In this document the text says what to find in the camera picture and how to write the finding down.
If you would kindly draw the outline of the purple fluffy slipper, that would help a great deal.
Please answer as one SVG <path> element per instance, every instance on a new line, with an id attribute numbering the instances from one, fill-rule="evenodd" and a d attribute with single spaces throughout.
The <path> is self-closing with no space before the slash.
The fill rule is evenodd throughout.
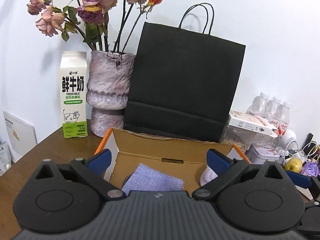
<path id="1" fill-rule="evenodd" d="M 206 166 L 200 177 L 200 186 L 208 184 L 217 177 L 218 175 L 209 166 Z"/>

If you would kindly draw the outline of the purple linen drawstring pouch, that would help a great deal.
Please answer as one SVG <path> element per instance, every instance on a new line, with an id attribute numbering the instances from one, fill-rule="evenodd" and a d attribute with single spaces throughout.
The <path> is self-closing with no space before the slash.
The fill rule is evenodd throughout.
<path id="1" fill-rule="evenodd" d="M 144 164 L 139 164 L 136 170 L 126 178 L 122 191 L 128 195 L 131 191 L 180 191 L 184 181 Z"/>

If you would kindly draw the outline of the green yellow pear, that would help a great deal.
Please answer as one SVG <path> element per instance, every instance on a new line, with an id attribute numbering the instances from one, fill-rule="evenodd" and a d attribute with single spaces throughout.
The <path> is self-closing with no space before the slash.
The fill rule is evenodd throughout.
<path id="1" fill-rule="evenodd" d="M 284 168 L 285 171 L 292 171 L 296 173 L 300 173 L 303 167 L 303 162 L 298 158 L 291 158 L 289 159 Z"/>

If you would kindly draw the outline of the purple tissue pack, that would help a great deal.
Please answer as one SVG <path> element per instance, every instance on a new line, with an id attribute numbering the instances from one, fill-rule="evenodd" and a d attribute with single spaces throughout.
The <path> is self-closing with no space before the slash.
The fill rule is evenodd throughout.
<path id="1" fill-rule="evenodd" d="M 301 174 L 305 176 L 317 177 L 319 175 L 319 166 L 317 162 L 309 162 L 303 165 Z"/>

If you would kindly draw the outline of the red cardboard box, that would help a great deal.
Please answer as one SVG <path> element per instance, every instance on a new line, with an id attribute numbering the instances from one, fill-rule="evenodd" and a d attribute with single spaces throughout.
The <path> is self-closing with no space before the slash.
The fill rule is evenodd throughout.
<path id="1" fill-rule="evenodd" d="M 230 159 L 248 161 L 235 145 L 140 134 L 119 128 L 109 129 L 97 148 L 111 151 L 104 179 L 122 189 L 140 164 L 183 181 L 181 189 L 192 194 L 207 168 L 207 152 L 217 150 Z"/>

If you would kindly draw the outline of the clear plastic food container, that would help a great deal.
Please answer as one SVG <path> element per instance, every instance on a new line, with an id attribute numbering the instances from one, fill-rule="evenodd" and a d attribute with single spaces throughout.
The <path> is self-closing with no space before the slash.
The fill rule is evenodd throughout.
<path id="1" fill-rule="evenodd" d="M 249 149 L 255 136 L 255 132 L 233 126 L 226 126 L 220 137 L 220 143 L 235 145 L 242 152 L 246 152 Z"/>

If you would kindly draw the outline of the white tin box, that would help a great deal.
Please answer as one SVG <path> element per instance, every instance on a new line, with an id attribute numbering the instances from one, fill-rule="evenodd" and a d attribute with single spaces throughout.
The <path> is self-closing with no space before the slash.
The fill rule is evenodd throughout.
<path id="1" fill-rule="evenodd" d="M 284 157 L 279 155 L 274 148 L 257 144 L 252 144 L 245 154 L 252 164 L 263 164 L 269 160 L 282 163 L 284 160 Z"/>

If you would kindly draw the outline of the white flat long box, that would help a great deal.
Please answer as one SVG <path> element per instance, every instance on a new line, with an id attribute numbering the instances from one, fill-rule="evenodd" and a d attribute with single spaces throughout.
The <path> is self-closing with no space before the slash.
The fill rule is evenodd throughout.
<path id="1" fill-rule="evenodd" d="M 273 124 L 267 119 L 255 115 L 230 110 L 228 124 L 232 127 L 268 135 L 273 138 L 278 136 L 276 134 L 278 129 Z"/>

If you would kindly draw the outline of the water bottle right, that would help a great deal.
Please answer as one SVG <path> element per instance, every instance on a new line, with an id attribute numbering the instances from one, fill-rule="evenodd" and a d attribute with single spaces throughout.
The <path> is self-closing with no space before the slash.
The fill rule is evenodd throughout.
<path id="1" fill-rule="evenodd" d="M 271 123 L 277 128 L 277 135 L 284 135 L 290 123 L 291 104 L 284 101 L 272 116 Z"/>

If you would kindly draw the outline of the water bottle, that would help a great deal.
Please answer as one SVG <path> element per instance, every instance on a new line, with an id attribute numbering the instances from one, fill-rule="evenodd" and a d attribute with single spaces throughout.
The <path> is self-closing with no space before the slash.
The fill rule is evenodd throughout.
<path id="1" fill-rule="evenodd" d="M 291 104 L 284 101 L 272 116 L 271 123 L 277 128 L 277 135 L 284 135 L 290 123 Z"/>
<path id="2" fill-rule="evenodd" d="M 272 115 L 276 113 L 280 103 L 281 103 L 281 100 L 275 96 L 273 97 L 272 100 L 268 100 L 261 116 L 265 119 L 270 119 Z"/>
<path id="3" fill-rule="evenodd" d="M 269 95 L 261 92 L 260 95 L 253 100 L 253 103 L 247 109 L 246 114 L 262 116 L 268 102 L 268 98 Z"/>

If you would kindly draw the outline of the water bottle left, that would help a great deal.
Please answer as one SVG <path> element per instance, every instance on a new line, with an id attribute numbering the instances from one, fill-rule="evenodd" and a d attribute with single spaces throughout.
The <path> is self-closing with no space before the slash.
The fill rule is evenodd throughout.
<path id="1" fill-rule="evenodd" d="M 268 102 L 268 98 L 269 95 L 261 92 L 260 95 L 253 100 L 253 103 L 247 109 L 246 114 L 262 116 Z"/>

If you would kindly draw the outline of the water bottle middle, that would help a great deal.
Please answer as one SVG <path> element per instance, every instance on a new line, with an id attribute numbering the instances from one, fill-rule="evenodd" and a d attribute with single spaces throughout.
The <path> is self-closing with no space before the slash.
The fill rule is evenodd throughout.
<path id="1" fill-rule="evenodd" d="M 261 116 L 265 119 L 270 119 L 272 115 L 276 113 L 280 103 L 281 103 L 281 100 L 275 96 L 273 97 L 272 100 L 268 100 Z"/>

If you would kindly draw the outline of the black paper bag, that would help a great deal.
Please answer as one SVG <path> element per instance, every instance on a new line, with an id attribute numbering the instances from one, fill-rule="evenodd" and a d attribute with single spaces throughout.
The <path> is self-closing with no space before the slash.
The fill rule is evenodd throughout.
<path id="1" fill-rule="evenodd" d="M 218 142 L 244 60 L 245 46 L 211 35 L 214 9 L 197 33 L 145 23 L 133 64 L 123 128 Z"/>

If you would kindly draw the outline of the white green milk carton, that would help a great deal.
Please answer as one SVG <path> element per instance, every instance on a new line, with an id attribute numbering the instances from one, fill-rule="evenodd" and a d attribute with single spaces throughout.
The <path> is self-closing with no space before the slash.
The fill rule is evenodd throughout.
<path id="1" fill-rule="evenodd" d="M 88 136 L 86 116 L 87 53 L 65 51 L 59 68 L 60 106 L 63 136 Z"/>

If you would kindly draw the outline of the dried pink roses bouquet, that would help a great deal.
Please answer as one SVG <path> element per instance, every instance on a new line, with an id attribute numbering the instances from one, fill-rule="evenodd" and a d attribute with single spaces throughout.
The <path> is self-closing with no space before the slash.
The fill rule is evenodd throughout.
<path id="1" fill-rule="evenodd" d="M 75 0 L 77 7 L 66 5 L 62 9 L 53 5 L 53 0 L 30 0 L 27 12 L 39 15 L 36 21 L 37 29 L 44 35 L 53 37 L 61 35 L 67 42 L 70 34 L 80 34 L 83 42 L 91 50 L 100 50 L 123 54 L 125 46 L 120 44 L 125 24 L 134 6 L 138 7 L 138 18 L 152 12 L 153 8 L 163 0 L 123 0 L 123 12 L 120 28 L 113 49 L 108 44 L 109 11 L 118 0 Z"/>

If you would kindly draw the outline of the white booklet by wall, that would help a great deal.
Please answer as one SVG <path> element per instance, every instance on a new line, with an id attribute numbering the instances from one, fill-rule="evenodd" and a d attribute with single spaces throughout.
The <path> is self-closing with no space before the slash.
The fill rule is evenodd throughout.
<path id="1" fill-rule="evenodd" d="M 12 149 L 24 156 L 37 145 L 35 127 L 7 111 L 3 116 Z"/>

